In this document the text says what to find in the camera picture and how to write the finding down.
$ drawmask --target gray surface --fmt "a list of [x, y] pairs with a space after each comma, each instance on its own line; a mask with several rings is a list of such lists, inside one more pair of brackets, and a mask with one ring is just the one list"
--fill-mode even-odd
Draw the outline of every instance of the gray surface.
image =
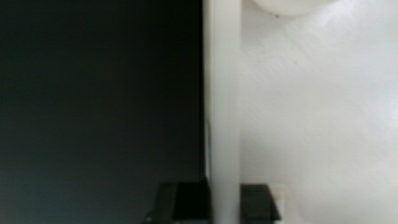
[[2, 223], [140, 223], [197, 180], [197, 21], [194, 1], [0, 1]]

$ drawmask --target white surface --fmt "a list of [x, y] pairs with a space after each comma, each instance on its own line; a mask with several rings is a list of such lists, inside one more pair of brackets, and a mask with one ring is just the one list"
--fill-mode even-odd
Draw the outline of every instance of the white surface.
[[396, 224], [398, 1], [243, 6], [242, 181], [286, 186], [284, 224]]
[[206, 119], [210, 120], [210, 182], [215, 224], [238, 224], [240, 150], [236, 79], [240, 0], [204, 1], [206, 10]]
[[297, 16], [316, 10], [334, 0], [254, 0], [258, 6], [274, 14]]

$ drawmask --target white object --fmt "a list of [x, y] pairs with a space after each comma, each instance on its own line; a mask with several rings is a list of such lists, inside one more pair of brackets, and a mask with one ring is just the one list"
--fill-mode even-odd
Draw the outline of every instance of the white object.
[[334, 0], [254, 0], [259, 7], [274, 14], [297, 16], [311, 12]]
[[236, 78], [240, 0], [204, 1], [206, 120], [210, 124], [210, 185], [215, 224], [238, 224], [240, 150]]

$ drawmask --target dark background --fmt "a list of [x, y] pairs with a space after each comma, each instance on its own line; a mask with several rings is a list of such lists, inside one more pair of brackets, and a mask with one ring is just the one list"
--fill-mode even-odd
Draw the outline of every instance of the dark background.
[[199, 0], [0, 0], [0, 223], [140, 223], [199, 99]]

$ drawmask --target white wall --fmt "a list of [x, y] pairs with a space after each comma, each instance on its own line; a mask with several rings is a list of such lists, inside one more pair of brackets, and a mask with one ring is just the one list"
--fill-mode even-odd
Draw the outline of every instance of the white wall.
[[242, 181], [286, 224], [398, 223], [398, 1], [277, 17], [243, 0]]

